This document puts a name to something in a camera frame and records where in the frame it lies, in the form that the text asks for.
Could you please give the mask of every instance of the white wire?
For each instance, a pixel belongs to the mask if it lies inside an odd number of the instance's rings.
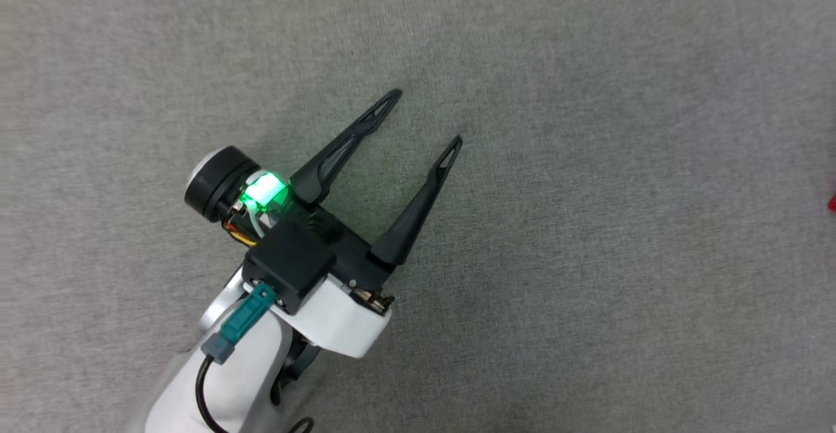
[[[253,225],[253,230],[256,231],[256,234],[259,234],[259,238],[264,236],[264,230],[261,228],[261,224],[259,224],[259,220],[257,219],[256,213],[259,210],[254,207],[250,206],[249,203],[244,203],[244,206],[247,206],[247,214],[250,216],[250,224]]]

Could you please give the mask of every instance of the black cable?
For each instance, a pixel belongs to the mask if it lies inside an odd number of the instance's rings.
[[[217,421],[212,418],[212,414],[209,413],[209,408],[206,407],[206,397],[203,395],[203,381],[206,380],[206,372],[208,372],[209,367],[212,366],[212,361],[215,361],[215,358],[207,355],[201,363],[200,370],[197,370],[197,380],[195,382],[197,410],[201,413],[201,417],[203,418],[203,421],[206,422],[206,426],[212,429],[212,431],[215,433],[229,433],[229,431],[224,430],[221,425],[219,425]],[[305,429],[299,431],[299,433],[310,433],[310,431],[314,429],[314,419],[310,416],[306,416],[302,420],[297,421],[295,425],[291,426],[287,433],[297,433],[296,430],[301,428],[302,425],[304,425]]]
[[[209,371],[209,367],[212,366],[212,361],[215,361],[215,358],[207,355],[206,359],[204,359],[201,363],[200,370],[197,370],[197,382],[195,382],[197,410],[201,413],[201,417],[203,417],[203,421],[206,422],[206,426],[212,429],[212,431],[215,433],[229,433],[221,428],[221,425],[219,425],[217,421],[212,418],[212,414],[209,413],[209,408],[206,407],[206,397],[203,397],[203,381],[206,380],[206,372]]]

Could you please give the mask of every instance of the teal connector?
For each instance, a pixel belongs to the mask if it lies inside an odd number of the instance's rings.
[[[268,285],[260,283],[235,309],[232,316],[227,318],[227,322],[221,326],[221,331],[212,334],[201,345],[201,351],[215,359],[218,364],[224,364],[235,351],[235,345],[270,310],[275,301],[276,292]]]

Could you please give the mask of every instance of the motor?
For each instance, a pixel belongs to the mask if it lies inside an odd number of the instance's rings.
[[[278,431],[289,420],[281,392],[321,350],[361,358],[370,349],[392,316],[384,283],[406,262],[462,149],[456,136],[374,243],[327,212],[331,183],[401,95],[386,93],[289,180],[232,146],[198,163],[186,203],[248,250],[201,317],[196,347],[170,362],[129,432]]]

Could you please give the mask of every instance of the glowing green led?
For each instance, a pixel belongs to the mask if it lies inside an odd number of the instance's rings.
[[[278,177],[270,172],[263,174],[253,185],[247,186],[244,190],[242,200],[251,199],[259,206],[266,206],[270,200],[280,194],[286,185]]]

